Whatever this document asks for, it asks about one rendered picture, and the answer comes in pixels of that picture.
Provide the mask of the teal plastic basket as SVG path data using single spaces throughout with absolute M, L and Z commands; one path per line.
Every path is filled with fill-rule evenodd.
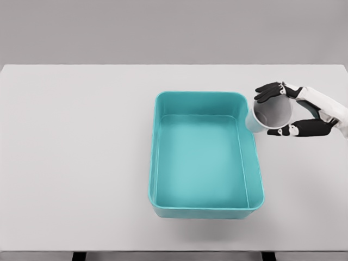
M 238 92 L 158 94 L 148 182 L 148 198 L 158 216 L 244 219 L 263 205 L 247 113 L 247 99 Z

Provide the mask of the white paper cup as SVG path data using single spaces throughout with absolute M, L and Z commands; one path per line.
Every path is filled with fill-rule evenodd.
M 280 95 L 264 103 L 254 101 L 245 119 L 246 128 L 258 133 L 269 129 L 280 129 L 289 124 L 293 113 L 291 100 Z

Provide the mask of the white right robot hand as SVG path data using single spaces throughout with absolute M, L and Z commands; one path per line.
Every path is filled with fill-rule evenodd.
M 273 82 L 255 89 L 254 100 L 262 104 L 277 96 L 287 96 L 306 108 L 312 119 L 298 120 L 278 129 L 267 131 L 267 135 L 312 137 L 327 136 L 337 128 L 348 140 L 348 107 L 325 94 L 307 86 L 296 87 L 285 82 Z

